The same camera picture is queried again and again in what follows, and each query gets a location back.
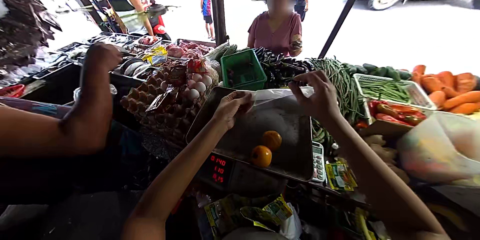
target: calculator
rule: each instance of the calculator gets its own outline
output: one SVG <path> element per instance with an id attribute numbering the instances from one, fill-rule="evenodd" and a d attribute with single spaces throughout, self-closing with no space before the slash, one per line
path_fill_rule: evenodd
<path id="1" fill-rule="evenodd" d="M 324 161 L 324 147 L 318 142 L 312 141 L 311 147 L 313 151 L 313 178 L 312 181 L 325 181 L 325 161 Z"/>

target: egg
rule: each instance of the egg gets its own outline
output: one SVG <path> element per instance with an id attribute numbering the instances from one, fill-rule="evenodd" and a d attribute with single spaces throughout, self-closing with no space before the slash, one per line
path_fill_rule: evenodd
<path id="1" fill-rule="evenodd" d="M 206 86 L 209 87 L 212 84 L 212 78 L 210 76 L 205 75 L 201 78 L 201 82 Z"/>
<path id="2" fill-rule="evenodd" d="M 161 84 L 160 84 L 160 89 L 162 89 L 164 92 L 165 90 L 167 90 L 167 87 L 169 86 L 169 84 L 167 83 L 166 80 L 164 80 Z"/>
<path id="3" fill-rule="evenodd" d="M 195 81 L 193 79 L 189 79 L 187 82 L 188 89 L 192 89 L 194 87 Z"/>
<path id="4" fill-rule="evenodd" d="M 199 82 L 202 80 L 202 76 L 198 73 L 195 73 L 192 77 L 192 80 L 196 81 L 196 82 Z"/>
<path id="5" fill-rule="evenodd" d="M 182 95 L 183 95 L 184 97 L 188 97 L 188 93 L 189 93 L 189 92 L 190 92 L 190 89 L 187 88 L 187 89 L 185 89 L 185 90 L 183 91 L 183 94 L 182 94 Z"/>
<path id="6" fill-rule="evenodd" d="M 188 96 L 187 96 L 187 98 L 188 98 L 189 100 L 195 100 L 195 99 L 197 99 L 197 98 L 199 98 L 199 97 L 200 97 L 200 93 L 199 93 L 197 90 L 195 90 L 195 89 L 190 89 L 190 90 L 188 91 Z"/>
<path id="7" fill-rule="evenodd" d="M 203 82 L 201 82 L 201 81 L 196 82 L 196 83 L 193 85 L 193 87 L 194 87 L 196 90 L 198 90 L 198 92 L 200 92 L 200 93 L 203 93 L 203 92 L 205 92 L 205 90 L 207 90 L 207 86 L 205 86 L 205 84 L 204 84 Z"/>

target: tomato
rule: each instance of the tomato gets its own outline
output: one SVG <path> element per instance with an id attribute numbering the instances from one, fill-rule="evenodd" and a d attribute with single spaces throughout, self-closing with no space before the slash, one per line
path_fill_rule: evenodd
<path id="1" fill-rule="evenodd" d="M 282 136 L 276 131 L 266 131 L 261 138 L 261 143 L 268 147 L 271 151 L 275 151 L 280 148 L 282 144 Z"/>
<path id="2" fill-rule="evenodd" d="M 251 162 L 261 168 L 266 168 L 272 162 L 272 151 L 263 145 L 256 146 L 251 151 Z"/>

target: woman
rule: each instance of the woman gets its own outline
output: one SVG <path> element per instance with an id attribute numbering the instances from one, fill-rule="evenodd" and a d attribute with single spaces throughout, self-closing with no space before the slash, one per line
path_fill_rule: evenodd
<path id="1" fill-rule="evenodd" d="M 319 120 L 340 148 L 347 152 L 348 163 L 355 171 L 360 189 L 390 236 L 393 239 L 449 239 L 427 206 L 340 114 L 337 91 L 325 73 L 308 72 L 294 80 L 313 86 L 315 93 L 306 97 L 297 84 L 291 82 L 288 85 L 304 112 Z M 248 111 L 251 98 L 250 93 L 236 91 L 221 100 L 212 119 L 143 194 L 123 228 L 124 240 L 165 239 L 165 221 L 171 210 L 215 145 L 233 127 L 237 115 Z M 280 238 L 275 233 L 265 232 L 262 239 Z"/>
<path id="2" fill-rule="evenodd" d="M 293 12 L 295 0 L 267 0 L 268 11 L 258 15 L 248 30 L 248 47 L 297 56 L 302 52 L 302 22 Z"/>

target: carrot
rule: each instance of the carrot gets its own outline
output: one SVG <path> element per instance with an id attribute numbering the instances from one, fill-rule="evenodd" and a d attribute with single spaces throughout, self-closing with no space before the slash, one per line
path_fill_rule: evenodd
<path id="1" fill-rule="evenodd" d="M 442 71 L 437 74 L 437 78 L 445 85 L 448 87 L 453 87 L 454 86 L 454 77 L 452 72 L 450 71 Z"/>
<path id="2" fill-rule="evenodd" d="M 445 101 L 447 100 L 447 95 L 445 95 L 443 91 L 435 91 L 429 94 L 428 97 L 433 103 L 435 103 L 437 108 L 442 107 Z"/>
<path id="3" fill-rule="evenodd" d="M 417 71 L 413 71 L 412 72 L 412 77 L 411 77 L 411 80 L 413 82 L 416 82 L 418 85 L 421 85 L 421 78 L 420 78 L 420 74 L 417 72 Z"/>
<path id="4" fill-rule="evenodd" d="M 456 90 L 459 93 L 472 91 L 477 85 L 477 79 L 472 73 L 462 73 L 456 76 Z"/>
<path id="5" fill-rule="evenodd" d="M 418 74 L 420 75 L 423 75 L 425 74 L 425 69 L 427 67 L 424 66 L 424 65 L 416 65 L 414 68 L 413 68 L 413 72 L 418 72 Z"/>
<path id="6" fill-rule="evenodd" d="M 452 98 L 460 95 L 460 93 L 455 91 L 455 89 L 453 89 L 452 87 L 443 86 L 441 90 L 445 92 L 445 94 L 447 95 L 447 98 Z"/>
<path id="7" fill-rule="evenodd" d="M 435 91 L 441 91 L 443 84 L 442 82 L 435 78 L 429 77 L 429 75 L 423 75 L 421 78 L 421 85 L 428 93 L 433 93 Z"/>
<path id="8" fill-rule="evenodd" d="M 480 102 L 480 91 L 470 91 L 445 101 L 445 103 L 443 103 L 443 108 L 445 110 L 449 110 L 453 107 L 457 107 L 464 103 L 476 103 L 476 102 Z"/>
<path id="9" fill-rule="evenodd" d="M 463 103 L 461 105 L 458 105 L 457 107 L 450 109 L 449 112 L 454 114 L 470 115 L 479 110 L 480 110 L 480 102 L 476 102 L 476 103 Z"/>

